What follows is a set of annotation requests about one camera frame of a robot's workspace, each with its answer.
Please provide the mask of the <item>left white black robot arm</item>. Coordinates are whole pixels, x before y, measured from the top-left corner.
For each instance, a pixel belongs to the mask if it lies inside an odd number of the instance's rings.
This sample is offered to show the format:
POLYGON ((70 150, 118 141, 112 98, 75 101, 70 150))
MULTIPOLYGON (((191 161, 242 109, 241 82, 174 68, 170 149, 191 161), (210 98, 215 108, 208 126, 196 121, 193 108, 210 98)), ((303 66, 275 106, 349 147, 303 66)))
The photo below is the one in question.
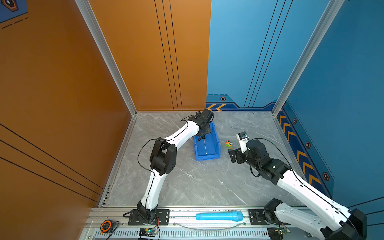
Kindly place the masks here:
POLYGON ((211 133, 210 124, 213 119, 214 113, 204 109, 184 119, 186 123, 172 135, 152 139, 154 146, 150 155, 150 167, 146 169, 151 175, 144 196, 136 208, 136 213, 144 224, 152 224, 157 219, 160 192, 167 175, 176 166, 178 150, 191 137, 205 139, 211 133))

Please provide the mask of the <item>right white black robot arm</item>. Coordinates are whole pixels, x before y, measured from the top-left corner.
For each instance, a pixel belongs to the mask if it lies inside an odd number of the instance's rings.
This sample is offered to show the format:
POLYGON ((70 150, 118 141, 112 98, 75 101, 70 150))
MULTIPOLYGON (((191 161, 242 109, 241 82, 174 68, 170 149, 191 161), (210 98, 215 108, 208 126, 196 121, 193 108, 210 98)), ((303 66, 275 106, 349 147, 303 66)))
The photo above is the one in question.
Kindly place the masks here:
POLYGON ((250 166, 275 186, 289 192, 312 213, 295 209, 283 201, 272 199, 263 210, 265 221, 293 225, 319 240, 365 240, 368 236, 367 216, 360 210, 333 201, 314 188, 292 169, 288 161, 271 158, 258 139, 240 139, 240 148, 228 149, 232 163, 250 166))

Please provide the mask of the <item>black handled screwdriver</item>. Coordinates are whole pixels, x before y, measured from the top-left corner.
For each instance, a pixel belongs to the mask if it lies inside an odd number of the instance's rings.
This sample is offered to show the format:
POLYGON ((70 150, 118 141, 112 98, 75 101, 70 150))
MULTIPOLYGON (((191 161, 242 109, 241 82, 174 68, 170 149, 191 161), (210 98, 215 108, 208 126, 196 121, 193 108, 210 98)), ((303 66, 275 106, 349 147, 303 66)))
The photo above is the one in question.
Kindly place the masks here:
POLYGON ((208 153, 206 139, 197 141, 197 152, 198 156, 205 156, 208 153))

